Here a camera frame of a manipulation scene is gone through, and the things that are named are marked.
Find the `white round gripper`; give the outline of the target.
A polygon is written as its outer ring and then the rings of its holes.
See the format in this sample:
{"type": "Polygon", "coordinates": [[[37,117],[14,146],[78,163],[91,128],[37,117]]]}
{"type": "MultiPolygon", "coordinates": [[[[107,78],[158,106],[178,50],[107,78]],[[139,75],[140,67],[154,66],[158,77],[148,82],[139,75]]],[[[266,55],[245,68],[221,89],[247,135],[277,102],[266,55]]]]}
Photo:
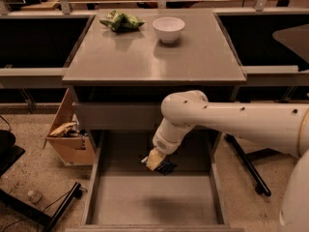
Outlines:
{"type": "Polygon", "coordinates": [[[166,155],[173,154],[180,147],[182,140],[175,132],[165,135],[161,130],[157,130],[153,137],[155,148],[150,151],[146,166],[154,171],[166,155]]]}

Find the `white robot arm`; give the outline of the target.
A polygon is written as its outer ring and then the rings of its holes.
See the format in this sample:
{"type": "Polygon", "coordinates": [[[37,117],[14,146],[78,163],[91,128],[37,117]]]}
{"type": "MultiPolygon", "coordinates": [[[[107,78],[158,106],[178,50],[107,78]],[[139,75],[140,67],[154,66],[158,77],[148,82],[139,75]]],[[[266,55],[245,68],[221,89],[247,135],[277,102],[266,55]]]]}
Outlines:
{"type": "Polygon", "coordinates": [[[297,158],[279,213],[277,232],[309,232],[309,106],[305,103],[210,102],[199,91],[168,95],[154,148],[143,163],[168,171],[166,159],[195,127],[221,131],[297,158]]]}

